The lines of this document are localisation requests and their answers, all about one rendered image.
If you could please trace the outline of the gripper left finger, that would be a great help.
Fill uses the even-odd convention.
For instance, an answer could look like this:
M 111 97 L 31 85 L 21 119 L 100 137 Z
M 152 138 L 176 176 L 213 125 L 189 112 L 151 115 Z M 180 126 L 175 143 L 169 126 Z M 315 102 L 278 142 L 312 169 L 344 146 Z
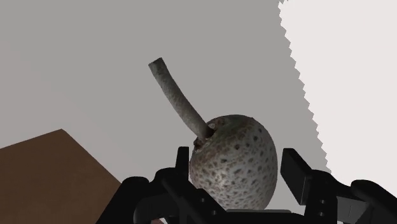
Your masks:
M 174 167 L 158 170 L 152 181 L 132 176 L 122 181 L 95 224 L 227 224 L 228 213 L 188 180 L 189 147 L 178 148 Z

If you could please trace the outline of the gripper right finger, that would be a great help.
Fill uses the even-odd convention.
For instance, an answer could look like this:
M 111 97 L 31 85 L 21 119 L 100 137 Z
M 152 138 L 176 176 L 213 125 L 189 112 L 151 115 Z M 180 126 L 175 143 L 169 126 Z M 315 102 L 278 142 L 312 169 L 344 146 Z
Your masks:
M 342 184 L 293 148 L 283 149 L 280 173 L 310 224 L 397 224 L 397 197 L 373 181 Z

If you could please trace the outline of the speckled grey pear with stem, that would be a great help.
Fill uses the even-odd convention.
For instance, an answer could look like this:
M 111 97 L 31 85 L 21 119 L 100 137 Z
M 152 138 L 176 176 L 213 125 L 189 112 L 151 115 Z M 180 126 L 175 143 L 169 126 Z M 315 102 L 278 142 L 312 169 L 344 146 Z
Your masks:
M 193 186 L 204 189 L 223 209 L 264 210 L 274 196 L 278 175 L 277 151 L 268 130 L 246 115 L 204 121 L 163 59 L 148 67 L 175 112 L 196 136 L 189 160 Z

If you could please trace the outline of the brown wooden furniture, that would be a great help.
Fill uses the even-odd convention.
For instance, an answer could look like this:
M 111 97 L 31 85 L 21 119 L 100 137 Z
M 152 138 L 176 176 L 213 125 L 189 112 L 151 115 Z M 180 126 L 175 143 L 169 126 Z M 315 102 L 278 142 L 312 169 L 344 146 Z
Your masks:
M 59 129 L 0 149 L 0 224 L 95 224 L 120 182 Z

